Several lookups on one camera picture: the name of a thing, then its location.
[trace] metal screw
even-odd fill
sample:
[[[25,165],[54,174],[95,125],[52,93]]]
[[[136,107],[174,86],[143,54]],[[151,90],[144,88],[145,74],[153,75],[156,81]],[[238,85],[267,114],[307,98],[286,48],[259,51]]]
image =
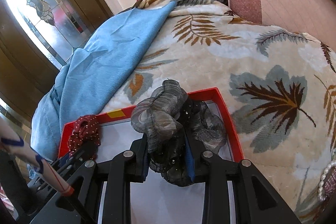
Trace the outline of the metal screw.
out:
[[[206,158],[211,158],[213,155],[213,153],[211,151],[204,151],[203,152],[203,156]]]
[[[124,152],[123,155],[124,155],[124,157],[129,158],[129,157],[132,157],[133,154],[134,153],[131,150],[127,150],[127,151]]]
[[[94,165],[95,165],[95,162],[94,162],[93,160],[87,160],[87,161],[85,162],[85,167],[90,168],[90,167],[92,167],[92,166],[94,166]]]
[[[251,166],[251,162],[249,160],[242,160],[241,161],[241,164],[245,167],[249,167]]]

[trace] light blue towel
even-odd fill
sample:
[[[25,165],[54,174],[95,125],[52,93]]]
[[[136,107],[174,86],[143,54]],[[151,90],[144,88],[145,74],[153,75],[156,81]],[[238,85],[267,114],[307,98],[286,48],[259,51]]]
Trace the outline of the light blue towel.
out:
[[[33,116],[31,147],[55,160],[67,122],[98,114],[133,72],[169,13],[171,2],[155,10],[132,9],[104,22],[84,49],[77,49]]]

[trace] pearl necklace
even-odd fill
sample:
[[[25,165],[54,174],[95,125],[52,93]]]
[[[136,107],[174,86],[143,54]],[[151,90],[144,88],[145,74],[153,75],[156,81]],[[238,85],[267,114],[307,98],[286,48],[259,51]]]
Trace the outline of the pearl necklace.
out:
[[[321,176],[321,180],[319,182],[319,188],[317,190],[317,198],[320,202],[323,202],[327,199],[327,196],[324,193],[324,180],[327,177],[328,172],[330,171],[330,169],[334,166],[336,166],[336,159],[335,159],[335,153],[336,153],[336,149],[333,150],[333,155],[332,155],[332,161],[327,165],[327,167],[323,170],[323,174]]]

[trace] leaf pattern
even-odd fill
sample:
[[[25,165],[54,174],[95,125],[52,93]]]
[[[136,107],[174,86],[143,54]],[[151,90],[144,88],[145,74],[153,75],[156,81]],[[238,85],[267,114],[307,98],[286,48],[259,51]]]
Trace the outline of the leaf pattern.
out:
[[[328,136],[331,133],[331,129],[333,129],[333,135],[331,138],[331,144],[330,144],[330,151],[332,151],[335,148],[335,140],[336,140],[336,85],[329,85],[326,87],[326,85],[323,83],[323,81],[316,75],[314,75],[325,87],[325,95],[324,95],[324,101],[323,101],[323,108],[326,109],[325,114],[325,122],[327,122],[328,125]]]
[[[327,60],[328,65],[333,70],[333,72],[336,73],[333,63],[331,62],[331,59],[330,59],[330,53],[331,53],[330,47],[321,42],[321,48]]]
[[[173,32],[176,31],[174,37],[179,36],[178,42],[185,39],[184,44],[191,42],[191,46],[198,41],[208,46],[213,42],[221,45],[220,40],[239,38],[225,35],[217,30],[211,19],[211,15],[188,15],[183,17],[174,26]]]
[[[307,96],[304,76],[290,78],[283,67],[275,65],[265,78],[249,72],[231,74],[229,85],[231,95],[243,103],[232,113],[236,130],[239,134],[254,135],[250,143],[253,153],[276,149],[301,120],[307,128],[316,126],[301,107]]]
[[[253,23],[250,21],[245,20],[244,18],[241,17],[234,17],[229,24],[247,24],[247,25],[257,25],[257,26],[261,26],[260,24],[257,23]]]
[[[328,204],[328,201],[326,200],[323,203],[317,202],[317,187],[315,187],[308,195],[307,197],[301,201],[303,188],[305,187],[307,174],[309,171],[309,168],[307,168],[304,180],[302,182],[300,195],[298,198],[298,201],[296,203],[296,208],[294,213],[299,218],[299,220],[302,223],[311,223],[313,224],[317,218],[320,216],[320,214],[323,212],[325,206]]]
[[[158,0],[143,0],[140,2],[138,8],[140,9],[147,8],[148,6],[152,5],[156,1]]]
[[[166,65],[177,61],[173,60],[162,60],[155,62],[148,62],[160,55],[163,55],[168,48],[158,50],[156,52],[145,55],[139,65],[135,68],[134,72],[131,74],[124,87],[124,93],[127,95],[129,101],[134,104],[135,101],[144,94],[153,84],[153,74],[146,71],[156,69],[161,65]]]
[[[314,127],[316,124],[314,120],[300,108],[303,90],[305,88],[300,88],[300,84],[293,83],[289,86],[289,92],[285,89],[282,79],[280,81],[274,81],[278,91],[273,90],[271,87],[265,88],[263,86],[257,87],[253,83],[250,85],[245,83],[245,87],[239,88],[240,90],[245,90],[242,95],[249,94],[252,95],[252,99],[264,100],[266,103],[259,105],[252,109],[252,112],[261,111],[262,112],[251,122],[253,124],[256,120],[264,117],[268,114],[274,113],[271,121],[277,118],[277,128],[286,123],[285,134],[287,133],[289,127],[293,124],[298,111],[302,111],[309,120],[312,121]]]
[[[261,52],[261,54],[268,57],[266,49],[268,48],[269,44],[272,42],[284,40],[289,40],[290,42],[294,42],[296,44],[298,44],[298,42],[312,41],[305,38],[302,34],[292,33],[285,29],[271,30],[261,34],[257,38],[257,49]]]
[[[236,16],[237,14],[234,13],[232,10],[227,10],[225,13],[224,13],[225,16]]]
[[[175,0],[176,6],[212,4],[215,0]]]

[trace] pillow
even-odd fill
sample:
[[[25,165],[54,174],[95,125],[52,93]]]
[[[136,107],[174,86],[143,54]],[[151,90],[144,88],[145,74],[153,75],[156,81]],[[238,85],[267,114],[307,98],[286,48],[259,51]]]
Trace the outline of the pillow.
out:
[[[308,32],[336,51],[336,5],[331,0],[228,0],[240,17],[291,32]]]

